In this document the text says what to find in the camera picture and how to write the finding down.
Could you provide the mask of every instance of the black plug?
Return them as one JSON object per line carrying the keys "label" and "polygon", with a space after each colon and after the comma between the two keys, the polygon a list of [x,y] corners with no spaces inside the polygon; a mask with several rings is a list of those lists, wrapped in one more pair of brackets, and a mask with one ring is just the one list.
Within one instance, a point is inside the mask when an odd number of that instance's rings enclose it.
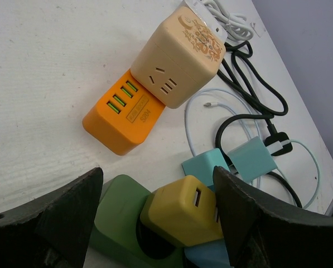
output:
{"label": "black plug", "polygon": [[[277,133],[272,134],[269,137],[267,137],[264,140],[264,144],[265,144],[265,146],[269,146],[270,144],[273,144],[277,141],[282,142],[282,141],[286,141],[286,140],[289,140],[288,134],[286,134],[285,132],[277,132]],[[291,152],[292,150],[293,150],[293,146],[290,142],[290,143],[284,145],[283,149],[272,153],[272,156],[284,155],[284,154]]]}

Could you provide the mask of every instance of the green power strip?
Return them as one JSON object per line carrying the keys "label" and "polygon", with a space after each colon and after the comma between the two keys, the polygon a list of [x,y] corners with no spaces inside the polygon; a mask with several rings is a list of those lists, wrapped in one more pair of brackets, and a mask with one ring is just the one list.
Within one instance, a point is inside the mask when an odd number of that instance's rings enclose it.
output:
{"label": "green power strip", "polygon": [[155,260],[141,250],[136,225],[150,192],[131,177],[119,175],[103,185],[90,245],[130,268],[183,268],[182,251]]}

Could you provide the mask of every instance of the white table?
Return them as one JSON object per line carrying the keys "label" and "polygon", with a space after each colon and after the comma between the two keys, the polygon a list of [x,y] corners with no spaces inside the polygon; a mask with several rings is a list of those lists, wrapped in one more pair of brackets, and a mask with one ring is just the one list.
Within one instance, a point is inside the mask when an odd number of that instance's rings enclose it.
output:
{"label": "white table", "polygon": [[[184,106],[166,109],[145,143],[123,157],[81,125],[84,115],[130,67],[179,2],[0,1],[0,212],[61,187],[95,166],[103,168],[104,181],[128,174],[149,190],[183,176],[181,163],[191,157]],[[260,37],[251,41],[251,61],[289,104],[289,114],[274,119],[278,130],[308,144],[322,166],[320,192],[310,210],[324,213],[333,197],[333,160],[272,40],[262,31],[251,0],[226,2],[230,11],[244,13],[256,23]],[[281,108],[254,84],[265,104]],[[219,78],[206,87],[229,89]],[[245,112],[232,97],[218,95]],[[190,128],[198,152],[213,147],[216,129],[230,116],[225,109],[202,106],[214,99],[215,95],[200,97],[192,108]],[[223,146],[230,150],[245,141],[235,123],[226,130]],[[276,162],[305,204],[316,187],[310,156],[295,145],[292,153],[277,157]],[[265,178],[262,184],[265,192],[290,201],[278,182]],[[107,262],[89,250],[85,267],[106,267]]]}

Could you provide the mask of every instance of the cable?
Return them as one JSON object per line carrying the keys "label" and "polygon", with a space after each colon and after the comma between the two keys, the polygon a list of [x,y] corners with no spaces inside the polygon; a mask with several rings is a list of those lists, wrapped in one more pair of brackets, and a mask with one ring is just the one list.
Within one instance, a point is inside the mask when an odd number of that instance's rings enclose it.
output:
{"label": "cable", "polygon": [[219,0],[204,0],[201,2],[220,22],[233,41],[246,41],[254,36],[253,29],[247,25],[247,17],[242,14],[229,13]]}
{"label": "cable", "polygon": [[[186,108],[185,108],[185,132],[186,132],[186,138],[187,138],[187,142],[189,143],[189,147],[190,147],[190,150],[191,150],[191,153],[193,156],[196,156],[197,153],[196,153],[196,150],[195,150],[195,147],[194,147],[194,144],[192,143],[191,141],[191,136],[190,136],[190,129],[189,129],[189,113],[190,113],[190,107],[191,107],[191,104],[192,102],[194,101],[195,98],[199,97],[200,95],[202,95],[203,93],[205,92],[211,92],[211,91],[219,91],[219,92],[224,92],[226,94],[229,94],[233,97],[235,97],[237,100],[239,100],[243,106],[247,109],[247,111],[249,113],[252,113],[252,111],[249,109],[248,105],[245,103],[244,100],[242,100],[239,96],[235,95],[234,93],[232,92],[228,92],[227,90],[225,89],[221,89],[221,88],[208,88],[208,89],[202,89],[200,91],[198,91],[195,95],[193,95],[189,101],[187,102],[186,104]],[[259,130],[259,126],[258,124],[256,124],[256,128],[257,128],[257,132],[258,132],[258,136],[260,136],[260,130]]]}
{"label": "cable", "polygon": [[[248,110],[249,113],[252,112],[241,98],[239,98],[237,95],[235,95],[231,92],[228,92],[224,89],[209,88],[209,89],[203,89],[203,90],[197,92],[194,96],[192,96],[189,99],[189,101],[187,102],[186,108],[185,108],[185,132],[186,132],[186,138],[187,138],[187,141],[189,143],[189,147],[190,147],[190,150],[191,150],[191,153],[192,153],[193,156],[196,156],[197,154],[196,154],[194,145],[191,141],[190,129],[189,129],[189,110],[190,110],[190,107],[191,107],[191,103],[194,101],[195,98],[199,97],[200,95],[202,95],[206,92],[212,92],[212,91],[220,91],[220,92],[224,92],[224,93],[232,95],[233,97],[235,97],[237,100],[239,100],[245,106],[245,108]],[[233,110],[232,107],[230,107],[230,106],[228,106],[224,103],[207,102],[207,103],[204,104],[204,107],[210,107],[210,108],[211,107],[217,107],[217,106],[223,107],[223,108],[229,110],[232,114],[236,114],[235,110]],[[241,123],[241,126],[242,126],[246,136],[247,136],[247,139],[250,140],[252,138],[252,136],[251,136],[251,131],[250,131],[249,127],[243,122],[243,120],[241,120],[240,123]],[[257,128],[258,136],[260,137],[259,125],[258,125],[256,120],[254,121],[254,123],[255,123],[255,126]],[[295,191],[293,190],[293,188],[289,185],[289,182],[287,181],[285,174],[280,169],[278,169],[278,171],[280,172],[281,176],[279,174],[275,173],[275,172],[272,172],[272,171],[270,173],[268,173],[268,175],[277,179],[289,191],[289,193],[292,196],[292,198],[294,199],[296,205],[298,207],[302,208],[301,201],[300,201],[299,197],[297,196],[297,194],[295,193]],[[260,178],[257,179],[257,188],[258,189],[260,188]]]}
{"label": "cable", "polygon": [[274,118],[274,116],[271,114],[267,114],[267,115],[237,114],[236,116],[232,116],[232,117],[228,118],[226,121],[224,121],[221,124],[221,126],[219,127],[219,129],[217,130],[217,133],[216,133],[215,147],[220,149],[220,151],[228,165],[232,165],[232,161],[228,157],[228,155],[226,155],[226,153],[223,151],[222,145],[221,145],[222,134],[223,134],[224,130],[226,129],[226,127],[228,127],[232,122],[240,120],[240,119],[272,119],[272,118]]}
{"label": "cable", "polygon": [[315,166],[316,166],[316,171],[317,171],[317,184],[316,184],[316,189],[315,189],[315,192],[314,194],[312,195],[310,201],[304,205],[304,209],[308,208],[312,202],[315,200],[315,198],[317,197],[318,195],[318,190],[320,188],[320,179],[321,179],[321,170],[320,170],[320,166],[316,160],[316,157],[315,155],[312,153],[312,151],[310,151],[310,149],[304,144],[302,143],[301,141],[298,141],[298,140],[289,140],[289,142],[294,142],[294,143],[297,143],[299,145],[301,145],[302,147],[305,148],[305,150],[310,154],[311,158],[313,159],[313,162],[315,163]]}
{"label": "cable", "polygon": [[283,178],[282,176],[280,176],[279,174],[275,173],[275,172],[269,172],[268,173],[269,176],[275,178],[276,180],[278,180],[288,191],[289,193],[291,194],[291,196],[293,197],[295,203],[296,203],[296,206],[298,206],[299,208],[302,208],[302,204],[301,204],[301,201],[298,197],[298,195],[295,193],[295,191],[293,190],[293,188],[290,186],[290,184],[288,183],[288,181],[285,179],[285,177]]}
{"label": "cable", "polygon": [[[248,53],[240,51],[240,49],[245,47],[245,46],[248,49]],[[250,58],[253,55],[253,49],[252,49],[252,47],[251,47],[251,45],[248,41],[245,41],[245,42],[243,42],[243,43],[241,43],[237,46],[231,46],[230,44],[228,44],[226,42],[225,47],[226,47],[227,51],[232,52],[231,62],[234,65],[236,71],[241,76],[241,78],[242,78],[243,82],[245,83],[245,85],[247,86],[247,89],[248,89],[249,92],[246,92],[242,88],[242,86],[238,82],[236,76],[234,75],[231,68],[229,67],[229,65],[227,64],[227,62],[224,59],[222,60],[222,65],[224,66],[224,68],[225,68],[226,72],[228,73],[228,75],[230,76],[230,78],[228,78],[221,70],[219,70],[217,72],[218,76],[227,85],[229,85],[236,92],[238,92],[253,109],[255,109],[256,111],[258,111],[260,113],[260,115],[257,116],[257,118],[251,117],[251,119],[264,119],[267,123],[267,128],[268,128],[269,133],[271,135],[277,134],[277,130],[276,130],[274,124],[271,122],[271,119],[274,118],[274,116],[284,116],[285,114],[288,113],[289,107],[288,107],[288,104],[287,104],[286,100],[283,98],[283,96],[279,92],[277,92],[274,88],[272,88],[267,82],[265,82],[263,80],[263,78],[258,74],[258,72],[254,68],[254,66],[248,60],[248,58]],[[257,97],[252,85],[250,84],[247,77],[242,72],[241,68],[239,67],[239,65],[237,63],[237,58],[241,58],[248,65],[248,67],[250,68],[250,70],[252,71],[254,76],[258,79],[258,81],[265,88],[267,88],[275,97],[277,97],[279,99],[279,101],[282,103],[283,111],[275,111],[275,110],[265,106],[263,103],[260,102],[260,100]],[[242,117],[241,114],[239,116],[241,116],[242,119],[249,118],[248,115],[246,115],[246,114],[244,114],[243,117]],[[222,126],[222,128],[223,127],[226,128],[227,125],[229,125],[229,123],[226,124],[226,122],[224,122],[221,126]],[[223,133],[224,128],[223,129],[222,128],[220,127],[220,129],[218,131],[218,134]],[[225,157],[226,161],[228,162],[228,164],[231,163],[230,159],[227,158],[225,152],[221,148],[220,136],[216,136],[215,143],[216,143],[216,147],[221,150],[221,152],[222,152],[223,156]]]}
{"label": "cable", "polygon": [[[234,93],[228,92],[225,89],[221,89],[221,88],[208,88],[208,89],[203,89],[203,90],[198,91],[195,95],[193,95],[189,99],[189,101],[186,104],[186,108],[185,108],[185,132],[186,132],[187,142],[189,143],[189,147],[190,147],[190,150],[191,150],[191,153],[192,153],[193,156],[196,156],[197,153],[196,153],[194,144],[192,143],[191,135],[190,135],[190,129],[189,129],[189,113],[190,113],[191,103],[194,101],[195,98],[199,97],[203,93],[212,92],[212,91],[224,92],[224,93],[227,93],[227,94],[235,97],[237,100],[239,100],[243,104],[243,106],[247,109],[247,111],[249,113],[252,113],[252,111],[249,109],[249,107],[247,106],[247,104],[239,96],[235,95]],[[232,109],[232,107],[229,107],[226,104],[219,103],[219,102],[216,102],[216,103],[210,103],[209,102],[209,103],[204,104],[204,106],[205,107],[221,106],[221,107],[226,108],[227,110],[229,110],[233,115],[237,114]],[[258,136],[261,137],[259,125],[258,125],[258,123],[256,121],[254,121],[254,123],[255,123],[255,127],[257,129]],[[246,136],[247,136],[248,140],[250,140],[251,139],[251,135],[250,135],[251,131],[250,131],[250,129],[246,126],[246,124],[244,124],[243,121],[241,121],[241,125],[242,125],[242,127],[243,127],[243,129],[244,129],[244,131],[246,133]],[[260,188],[260,178],[257,179],[257,188]]]}

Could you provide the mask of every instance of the beige cube socket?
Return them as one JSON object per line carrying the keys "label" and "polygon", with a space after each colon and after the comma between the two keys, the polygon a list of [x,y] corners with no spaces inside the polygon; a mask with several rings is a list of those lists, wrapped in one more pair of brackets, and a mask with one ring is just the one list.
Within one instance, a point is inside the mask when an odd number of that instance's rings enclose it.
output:
{"label": "beige cube socket", "polygon": [[217,73],[226,49],[187,7],[164,20],[139,53],[131,73],[169,108],[178,108]]}

